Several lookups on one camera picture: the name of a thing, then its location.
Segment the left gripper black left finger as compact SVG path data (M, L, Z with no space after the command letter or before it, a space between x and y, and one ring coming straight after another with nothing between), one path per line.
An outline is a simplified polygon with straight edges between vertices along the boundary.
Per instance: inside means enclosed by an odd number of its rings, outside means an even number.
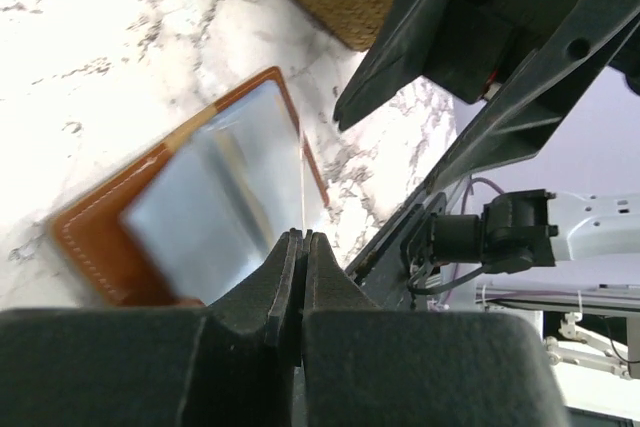
M1 316L5 426L287 426L302 235L207 307Z

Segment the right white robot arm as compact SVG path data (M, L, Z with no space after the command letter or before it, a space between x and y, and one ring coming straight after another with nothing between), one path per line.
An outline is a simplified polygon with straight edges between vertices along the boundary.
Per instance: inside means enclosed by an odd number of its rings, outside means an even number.
M507 193L480 216L448 215L446 189L470 175L535 157L600 72L637 62L639 0L393 0L333 118L355 126L425 77L484 108L348 266L392 289L435 266L478 274L552 266L560 257L551 193Z

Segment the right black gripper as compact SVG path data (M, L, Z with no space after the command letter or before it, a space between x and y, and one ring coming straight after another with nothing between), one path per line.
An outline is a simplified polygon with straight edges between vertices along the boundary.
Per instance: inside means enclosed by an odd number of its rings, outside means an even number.
M496 87L431 171L438 192L535 157L606 67L639 89L639 0L393 0L333 121L348 130L422 73L465 102Z

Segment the brown leather card holder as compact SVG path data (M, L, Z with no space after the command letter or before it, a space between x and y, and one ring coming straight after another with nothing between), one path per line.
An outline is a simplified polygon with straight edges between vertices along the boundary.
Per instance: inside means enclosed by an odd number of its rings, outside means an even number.
M62 208L49 232L109 305L210 304L282 233L318 226L328 204L282 73L270 67Z

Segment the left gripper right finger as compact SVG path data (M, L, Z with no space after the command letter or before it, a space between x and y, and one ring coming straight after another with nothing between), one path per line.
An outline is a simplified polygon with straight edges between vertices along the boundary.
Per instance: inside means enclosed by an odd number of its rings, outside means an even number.
M566 426L541 340L524 319L377 307L309 242L302 322L311 426Z

